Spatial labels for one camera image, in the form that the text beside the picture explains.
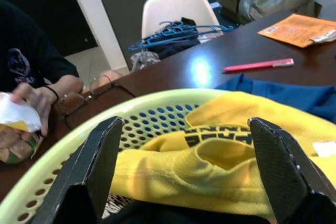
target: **red pen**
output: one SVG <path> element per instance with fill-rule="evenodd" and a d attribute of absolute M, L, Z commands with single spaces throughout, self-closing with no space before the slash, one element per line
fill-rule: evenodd
<path fill-rule="evenodd" d="M 285 66 L 292 66 L 294 65 L 294 60 L 283 59 L 283 60 L 271 60 L 271 61 L 264 61 L 264 62 L 257 62 L 251 64 L 244 64 L 244 65 L 236 65 L 231 67 L 223 68 L 225 73 L 234 72 L 234 71 L 242 71 L 248 69 L 258 69 L 258 68 L 276 68 L 276 67 L 285 67 Z"/>

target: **dark brown table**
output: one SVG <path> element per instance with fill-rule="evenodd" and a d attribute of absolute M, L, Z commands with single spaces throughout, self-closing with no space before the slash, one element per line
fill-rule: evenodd
<path fill-rule="evenodd" d="M 117 83 L 136 96 L 169 89 L 215 88 L 235 76 L 223 74 L 222 68 L 225 66 L 293 58 L 295 65 L 292 67 L 254 70 L 245 72 L 245 75 L 265 81 L 336 86 L 336 42 L 300 49 L 257 34 L 288 15 L 289 12 L 278 12 L 239 27 L 142 71 L 129 74 Z M 78 126 L 99 112 L 131 98 L 122 89 L 113 88 L 89 100 L 86 106 L 68 118 L 69 124 Z M 32 160 L 18 165 L 0 164 L 0 200 L 45 151 L 69 132 L 58 118 L 55 114 L 50 116 L 50 134 Z"/>

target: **orange paper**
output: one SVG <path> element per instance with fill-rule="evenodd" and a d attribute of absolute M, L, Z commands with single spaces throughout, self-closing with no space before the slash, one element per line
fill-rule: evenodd
<path fill-rule="evenodd" d="M 314 44 L 314 39 L 335 29 L 336 22 L 292 14 L 258 33 L 303 48 Z"/>

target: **white chair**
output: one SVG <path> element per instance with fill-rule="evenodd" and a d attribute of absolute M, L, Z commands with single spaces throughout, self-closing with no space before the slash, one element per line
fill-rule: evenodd
<path fill-rule="evenodd" d="M 159 30 L 160 22 L 182 17 L 193 19 L 198 26 L 219 25 L 208 0 L 147 0 L 142 14 L 142 38 Z"/>

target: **laundry basket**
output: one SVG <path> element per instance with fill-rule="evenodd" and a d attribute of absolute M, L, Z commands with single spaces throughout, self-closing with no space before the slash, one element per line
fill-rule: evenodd
<path fill-rule="evenodd" d="M 63 137 L 27 171 L 2 201 L 0 223 L 26 223 L 35 215 L 62 165 L 99 122 L 115 115 L 124 118 L 119 150 L 139 148 L 158 135 L 187 128 L 186 114 L 223 93 L 212 89 L 163 91 L 123 102 L 96 115 Z"/>

